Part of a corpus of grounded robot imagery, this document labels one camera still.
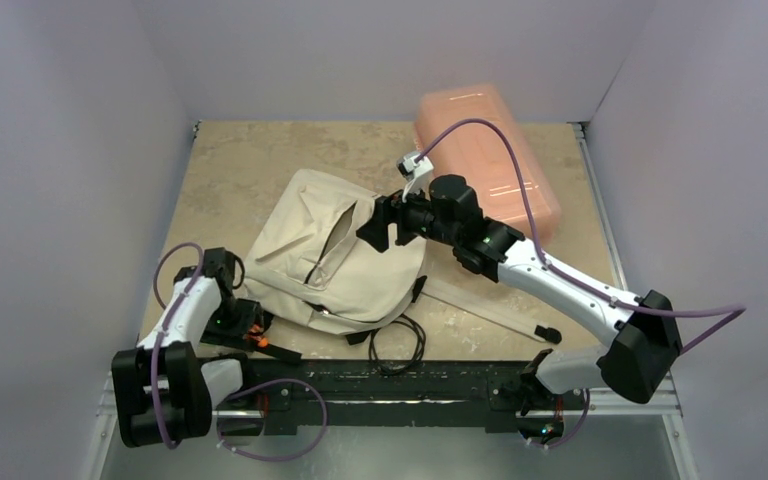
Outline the orange small clip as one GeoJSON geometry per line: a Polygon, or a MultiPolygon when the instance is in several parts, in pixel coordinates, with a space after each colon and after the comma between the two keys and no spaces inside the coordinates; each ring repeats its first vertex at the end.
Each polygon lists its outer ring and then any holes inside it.
{"type": "Polygon", "coordinates": [[[253,325],[243,336],[247,348],[253,351],[261,351],[269,346],[269,340],[265,332],[258,326],[253,325]]]}

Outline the beige backpack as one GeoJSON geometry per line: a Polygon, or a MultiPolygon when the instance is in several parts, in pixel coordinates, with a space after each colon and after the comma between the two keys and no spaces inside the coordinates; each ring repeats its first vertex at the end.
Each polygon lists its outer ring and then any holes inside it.
{"type": "Polygon", "coordinates": [[[360,240],[375,198],[328,173],[297,171],[243,261],[250,298],[350,345],[393,323],[424,290],[427,248],[418,239],[379,253],[360,240]]]}

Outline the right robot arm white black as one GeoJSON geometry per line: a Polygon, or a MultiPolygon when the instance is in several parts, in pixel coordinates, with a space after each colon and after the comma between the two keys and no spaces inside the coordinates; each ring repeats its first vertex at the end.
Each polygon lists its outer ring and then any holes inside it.
{"type": "Polygon", "coordinates": [[[639,297],[586,275],[564,279],[522,232],[485,216],[461,176],[434,179],[428,194],[378,197],[356,235],[380,253],[417,237],[448,245],[466,270],[536,297],[593,334],[596,347],[544,350],[527,365],[521,392],[533,406],[576,388],[609,388],[645,404],[681,353],[668,298],[656,291],[639,297]]]}

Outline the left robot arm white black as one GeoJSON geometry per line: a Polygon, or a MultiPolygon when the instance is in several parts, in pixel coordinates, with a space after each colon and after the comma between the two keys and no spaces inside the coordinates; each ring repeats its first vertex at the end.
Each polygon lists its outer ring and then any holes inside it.
{"type": "Polygon", "coordinates": [[[244,367],[271,318],[258,302],[236,296],[244,278],[238,255],[225,248],[197,253],[196,265],[175,275],[150,333],[112,359],[118,428],[127,447],[174,449],[205,436],[223,400],[244,409],[257,399],[258,382],[244,367]]]}

